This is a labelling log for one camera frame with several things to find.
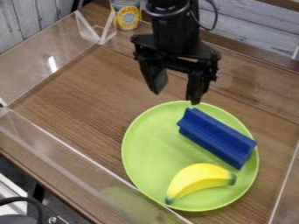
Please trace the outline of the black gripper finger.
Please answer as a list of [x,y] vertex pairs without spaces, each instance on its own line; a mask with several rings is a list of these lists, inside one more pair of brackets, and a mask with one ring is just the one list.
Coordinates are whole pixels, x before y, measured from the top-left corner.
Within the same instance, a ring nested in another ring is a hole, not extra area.
[[149,90],[159,95],[168,82],[164,63],[159,59],[137,58],[141,74]]
[[217,75],[211,70],[192,70],[188,74],[185,100],[192,105],[201,102],[201,97],[209,89],[209,84],[217,79]]

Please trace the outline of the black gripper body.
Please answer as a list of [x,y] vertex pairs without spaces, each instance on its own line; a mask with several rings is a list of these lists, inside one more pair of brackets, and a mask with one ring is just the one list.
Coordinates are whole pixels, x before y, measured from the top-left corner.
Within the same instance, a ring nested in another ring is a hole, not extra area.
[[197,8],[149,8],[152,34],[135,35],[135,59],[144,74],[160,73],[164,69],[192,67],[187,60],[196,59],[211,71],[217,71],[220,53],[200,40]]

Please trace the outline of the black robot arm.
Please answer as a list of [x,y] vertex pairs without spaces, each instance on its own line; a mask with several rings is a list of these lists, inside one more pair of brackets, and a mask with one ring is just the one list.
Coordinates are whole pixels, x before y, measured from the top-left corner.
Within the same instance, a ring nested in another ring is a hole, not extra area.
[[197,105],[217,79],[220,52],[200,39],[199,0],[147,0],[151,34],[131,38],[149,90],[159,94],[169,70],[188,75],[185,100]]

